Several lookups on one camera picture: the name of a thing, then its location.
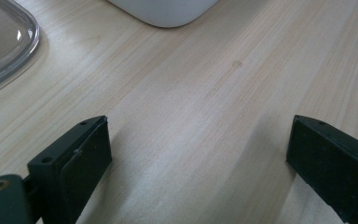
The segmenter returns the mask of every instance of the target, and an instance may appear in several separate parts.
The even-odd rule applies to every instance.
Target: transparent container
[[[0,84],[14,77],[33,54],[39,41],[39,25],[23,7],[0,0]]]

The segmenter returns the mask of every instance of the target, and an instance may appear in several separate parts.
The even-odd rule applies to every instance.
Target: light wood surface
[[[294,114],[358,138],[358,0],[221,0],[168,30],[18,2],[42,39],[0,90],[0,175],[106,115],[114,161],[78,223],[342,223],[285,153]]]

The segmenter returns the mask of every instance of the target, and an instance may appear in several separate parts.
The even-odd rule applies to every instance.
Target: wooden table
[[[358,138],[358,0],[222,0],[174,29],[18,2],[42,35],[0,90],[0,175],[106,115],[114,161],[77,223],[341,223],[285,154],[295,114]]]

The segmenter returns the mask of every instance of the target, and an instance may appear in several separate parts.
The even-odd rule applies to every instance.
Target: white object
[[[159,27],[185,25],[219,0],[109,0],[141,21]]]

